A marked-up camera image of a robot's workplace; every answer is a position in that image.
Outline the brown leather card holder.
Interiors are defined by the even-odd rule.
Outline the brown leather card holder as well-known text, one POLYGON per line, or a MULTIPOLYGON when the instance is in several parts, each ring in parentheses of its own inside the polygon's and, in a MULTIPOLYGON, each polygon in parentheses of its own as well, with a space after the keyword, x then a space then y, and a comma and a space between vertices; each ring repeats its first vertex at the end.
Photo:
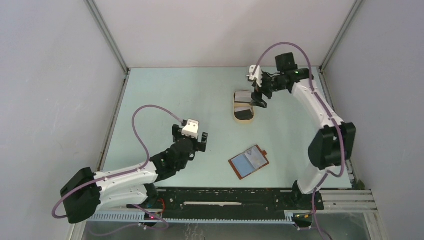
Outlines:
POLYGON ((258 145, 254 145, 244 152, 228 160, 229 165, 239 180, 243 180, 251 174, 261 170, 270 164, 267 152, 258 145))

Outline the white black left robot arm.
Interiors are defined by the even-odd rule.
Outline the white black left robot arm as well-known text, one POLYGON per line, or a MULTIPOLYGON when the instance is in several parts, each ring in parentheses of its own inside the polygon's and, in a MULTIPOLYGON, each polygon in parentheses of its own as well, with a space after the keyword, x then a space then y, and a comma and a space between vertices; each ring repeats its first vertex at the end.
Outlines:
POLYGON ((158 202, 155 183, 186 168, 197 152, 206 152, 208 133, 198 133, 198 122, 172 127, 173 143, 147 163, 113 171, 80 169, 60 190, 64 217, 70 224, 83 222, 100 210, 127 205, 153 208, 158 202))

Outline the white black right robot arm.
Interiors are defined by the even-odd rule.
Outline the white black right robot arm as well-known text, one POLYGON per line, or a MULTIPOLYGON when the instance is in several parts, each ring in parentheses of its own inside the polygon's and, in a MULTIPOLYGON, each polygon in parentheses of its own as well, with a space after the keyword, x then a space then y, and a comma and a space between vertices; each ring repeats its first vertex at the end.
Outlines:
POLYGON ((304 176, 295 182, 297 191, 290 196, 295 208, 304 209, 311 202, 310 194, 319 191, 328 176, 343 176, 352 155, 356 127, 336 114, 322 96, 312 71, 299 68, 293 53, 278 55, 275 62, 277 72, 273 74, 263 71, 259 64, 249 67, 247 79, 254 87, 250 104, 265 109, 268 105, 263 96, 271 99, 276 92, 288 91, 312 119, 316 134, 307 151, 309 164, 304 176))

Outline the black card in tray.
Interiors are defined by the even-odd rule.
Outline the black card in tray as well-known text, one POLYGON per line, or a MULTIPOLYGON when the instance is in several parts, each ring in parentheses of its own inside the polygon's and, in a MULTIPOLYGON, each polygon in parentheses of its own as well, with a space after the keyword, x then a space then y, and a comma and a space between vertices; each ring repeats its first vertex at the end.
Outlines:
POLYGON ((235 111, 234 116, 237 120, 249 121, 254 117, 254 114, 251 111, 251 109, 246 109, 246 110, 241 110, 241 111, 235 111))

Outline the aluminium frame rail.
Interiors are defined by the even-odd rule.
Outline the aluminium frame rail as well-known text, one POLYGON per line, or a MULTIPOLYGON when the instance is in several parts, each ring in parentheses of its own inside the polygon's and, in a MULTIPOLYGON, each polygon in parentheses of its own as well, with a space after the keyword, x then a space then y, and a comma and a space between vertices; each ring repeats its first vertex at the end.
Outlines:
MULTIPOLYGON (((324 209, 316 210, 318 214, 370 214, 377 212, 377 205, 369 190, 320 190, 324 209)), ((163 218, 168 223, 199 224, 293 224, 310 221, 311 212, 290 211, 285 214, 286 220, 176 220, 163 218)))

